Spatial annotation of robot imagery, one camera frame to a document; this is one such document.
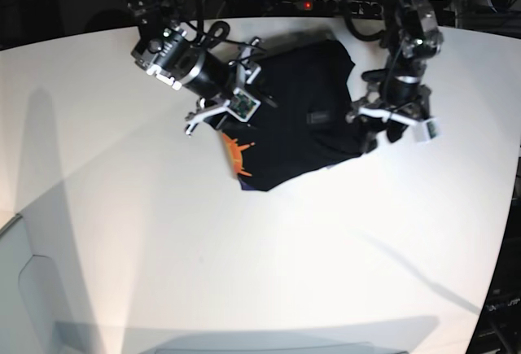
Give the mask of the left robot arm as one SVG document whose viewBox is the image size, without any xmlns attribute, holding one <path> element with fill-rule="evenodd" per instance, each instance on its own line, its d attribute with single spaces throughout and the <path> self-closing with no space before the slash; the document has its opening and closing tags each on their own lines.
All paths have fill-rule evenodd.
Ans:
<svg viewBox="0 0 521 354">
<path fill-rule="evenodd" d="M 352 104 L 346 115 L 380 119 L 406 126 L 431 119 L 431 90 L 422 83 L 427 61 L 439 54 L 444 41 L 429 0 L 374 0 L 381 6 L 384 29 L 363 34 L 353 23 L 354 12 L 342 0 L 342 15 L 348 31 L 362 42 L 377 42 L 388 50 L 384 68 L 364 72 L 366 96 Z"/>
</svg>

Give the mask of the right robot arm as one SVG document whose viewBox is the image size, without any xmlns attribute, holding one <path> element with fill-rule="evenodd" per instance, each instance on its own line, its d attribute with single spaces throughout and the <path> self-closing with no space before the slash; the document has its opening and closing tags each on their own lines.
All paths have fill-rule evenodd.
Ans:
<svg viewBox="0 0 521 354">
<path fill-rule="evenodd" d="M 203 1 L 195 0 L 195 23 L 186 19 L 179 0 L 125 0 L 139 32 L 131 55 L 147 75 L 170 89 L 189 90 L 198 101 L 186 116 L 186 135 L 201 123 L 221 129 L 228 121 L 248 123 L 261 106 L 252 92 L 261 66 L 253 57 L 262 52 L 258 37 L 236 42 L 238 53 L 229 61 L 212 50 L 231 44 L 230 25 L 223 20 L 204 27 Z"/>
</svg>

